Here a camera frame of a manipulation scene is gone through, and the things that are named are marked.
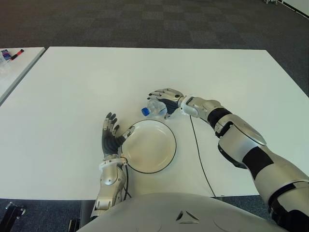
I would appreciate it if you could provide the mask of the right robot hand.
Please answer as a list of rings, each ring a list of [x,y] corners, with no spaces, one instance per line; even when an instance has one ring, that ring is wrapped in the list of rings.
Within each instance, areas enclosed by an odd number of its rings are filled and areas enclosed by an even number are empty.
[[[184,95],[181,92],[171,88],[158,89],[149,93],[147,97],[147,100],[155,100],[166,106],[164,119],[168,119],[179,108],[183,99]]]

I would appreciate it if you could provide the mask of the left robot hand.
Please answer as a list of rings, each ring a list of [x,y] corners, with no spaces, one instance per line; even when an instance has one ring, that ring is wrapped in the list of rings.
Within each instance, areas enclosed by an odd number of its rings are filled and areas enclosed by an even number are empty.
[[[115,125],[116,122],[116,114],[112,114],[111,112],[106,115],[103,122],[101,147],[105,159],[120,157],[118,153],[119,148],[135,130],[135,127],[131,126],[122,135],[117,136],[116,133],[120,126]]]

